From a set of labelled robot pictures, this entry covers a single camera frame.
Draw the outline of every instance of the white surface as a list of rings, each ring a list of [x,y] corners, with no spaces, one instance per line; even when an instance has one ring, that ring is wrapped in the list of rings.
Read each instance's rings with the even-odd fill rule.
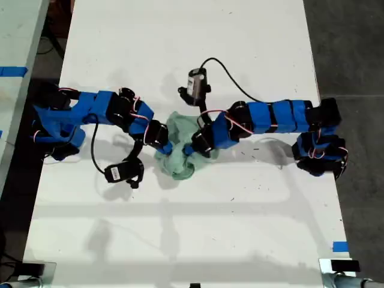
[[[259,99],[318,103],[301,0],[77,0],[61,86],[130,87],[165,122],[174,110],[198,113],[177,88],[210,56]],[[246,99],[217,64],[206,67],[209,108]],[[297,134],[241,141],[181,182],[146,147],[131,191],[93,167],[93,129],[79,155],[46,160],[41,174],[25,259],[56,262],[54,287],[323,287],[318,259],[348,257],[332,252],[345,241],[333,176],[312,177],[284,154]],[[99,165],[132,144],[100,127]]]
[[[0,66],[28,68],[24,78],[0,77],[0,130],[3,130],[0,139],[0,196],[19,130],[48,3],[48,0],[0,0]]]

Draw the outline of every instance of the red wire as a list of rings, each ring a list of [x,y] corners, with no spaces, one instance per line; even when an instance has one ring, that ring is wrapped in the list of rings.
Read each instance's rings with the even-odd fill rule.
[[[200,129],[201,129],[201,126],[200,126],[200,123],[199,123],[199,119],[200,119],[200,117],[201,117],[203,114],[205,114],[205,113],[211,113],[211,112],[224,112],[225,114],[228,114],[228,111],[226,111],[226,110],[221,110],[221,109],[214,109],[214,110],[206,110],[206,111],[204,111],[203,113],[200,114],[199,117],[197,117],[197,124],[199,125]],[[225,115],[224,117],[225,117],[228,121],[231,122],[232,126],[233,126],[233,124],[235,124],[236,126],[238,126],[239,128],[243,129],[244,131],[250,133],[251,135],[253,134],[253,131],[244,128],[242,125],[240,125],[238,122],[236,122],[235,120],[233,120],[231,117],[228,117],[227,115]]]
[[[147,125],[146,125],[146,128],[145,128],[145,132],[144,132],[144,136],[143,136],[143,144],[144,145],[147,145],[146,142],[145,142],[145,137],[146,137],[146,133],[148,132],[148,127],[149,127],[149,119],[145,116],[142,116],[142,115],[138,115],[138,114],[134,114],[134,113],[130,113],[131,116],[135,117],[135,118],[139,118],[139,119],[144,119],[144,120],[147,120]]]

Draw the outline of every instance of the green cloth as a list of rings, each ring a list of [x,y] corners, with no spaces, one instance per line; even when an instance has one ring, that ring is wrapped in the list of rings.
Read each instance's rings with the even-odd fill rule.
[[[199,129],[196,121],[195,116],[184,116],[177,112],[173,112],[167,120],[169,140],[173,145],[172,153],[164,155],[156,152],[155,159],[161,171],[174,180],[188,179],[196,170],[203,168],[218,157],[218,150],[211,151],[210,158],[205,158],[199,153],[193,153],[188,157],[184,155],[182,150],[185,144],[191,143],[192,135]]]

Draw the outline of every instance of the cable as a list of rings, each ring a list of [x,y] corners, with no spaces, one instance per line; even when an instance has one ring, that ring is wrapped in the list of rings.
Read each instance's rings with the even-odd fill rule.
[[[68,88],[68,87],[59,88],[59,91],[62,91],[62,90],[68,90],[68,91],[76,91],[76,92],[78,92],[78,90],[73,89],[73,88]]]
[[[202,128],[202,126],[200,125],[200,122],[199,122],[200,118],[201,118],[204,114],[206,114],[206,113],[211,113],[211,112],[225,112],[225,113],[228,113],[226,110],[221,110],[221,109],[214,109],[214,110],[205,110],[205,111],[203,111],[203,112],[199,115],[199,117],[197,117],[197,119],[196,119],[197,124],[198,124],[198,126],[200,127],[200,129]]]
[[[41,40],[47,40],[47,41],[49,41],[48,37],[46,37],[46,36],[42,36],[42,37],[40,37],[40,41],[41,41]],[[46,51],[43,51],[43,52],[39,52],[39,51],[37,51],[36,54],[37,54],[37,55],[48,54],[49,52],[51,52],[51,51],[53,50],[53,48],[54,48],[54,47],[53,47],[53,45],[52,45],[50,49],[48,49],[48,50],[46,50]]]
[[[245,132],[250,133],[251,135],[253,135],[253,131],[244,128],[241,124],[239,124],[238,122],[236,122],[235,120],[233,120],[231,117],[228,117],[228,116],[226,115],[226,114],[228,113],[228,111],[226,111],[226,110],[220,110],[220,109],[206,110],[206,111],[202,112],[202,113],[200,114],[200,116],[197,117],[197,119],[196,119],[197,124],[198,124],[198,126],[200,127],[200,129],[202,128],[202,127],[200,126],[200,123],[199,123],[199,119],[200,119],[200,117],[201,117],[202,115],[206,114],[206,113],[211,113],[211,112],[224,112],[224,113],[225,113],[224,117],[225,117],[228,121],[230,121],[231,124],[232,124],[232,127],[231,127],[229,130],[231,130],[231,129],[233,128],[233,125],[235,124],[235,125],[238,126],[239,128],[243,129]]]
[[[99,165],[96,163],[96,159],[95,159],[95,153],[94,153],[94,144],[95,144],[95,138],[96,138],[96,133],[97,133],[97,129],[98,129],[98,124],[99,124],[99,121],[98,121],[98,117],[96,114],[94,113],[91,113],[89,114],[90,116],[94,116],[95,119],[96,119],[96,126],[95,126],[95,130],[94,130],[94,134],[92,135],[92,140],[91,140],[91,158],[92,158],[92,162],[94,163],[96,169],[101,173],[101,174],[104,174],[104,171],[102,171],[102,169],[99,167]]]
[[[214,58],[214,57],[210,57],[210,58],[208,58],[208,59],[205,60],[205,61],[203,62],[203,64],[200,66],[200,69],[203,68],[204,65],[205,65],[208,61],[210,61],[210,60],[214,60],[214,61],[216,61],[217,63],[219,63],[219,64],[222,66],[222,68],[224,69],[224,71],[227,73],[228,77],[232,80],[232,82],[236,85],[236,87],[239,88],[239,90],[240,90],[241,92],[243,92],[243,94],[244,94],[245,96],[247,96],[249,99],[252,99],[253,101],[256,101],[256,102],[263,102],[263,101],[260,101],[260,100],[258,100],[258,99],[253,98],[253,97],[250,96],[248,93],[246,93],[246,92],[240,87],[240,85],[236,82],[236,80],[231,76],[231,74],[228,72],[227,68],[224,66],[224,64],[223,64],[219,59]]]

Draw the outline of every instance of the white table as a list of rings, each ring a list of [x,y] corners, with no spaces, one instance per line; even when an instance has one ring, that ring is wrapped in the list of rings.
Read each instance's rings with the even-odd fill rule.
[[[0,66],[28,68],[23,78],[0,77],[0,197],[48,4],[49,0],[0,0]]]
[[[60,84],[130,87],[165,122],[174,110],[198,114],[177,88],[210,56],[259,99],[319,103],[301,0],[77,0]],[[206,67],[209,108],[246,100],[217,64]],[[243,140],[181,182],[146,147],[131,191],[96,171],[94,126],[84,129],[79,155],[46,160],[28,236],[25,260],[58,264],[54,287],[322,287],[318,259],[348,256],[332,252],[346,239],[333,176],[315,178],[284,154],[297,134]],[[100,127],[99,165],[132,144]]]

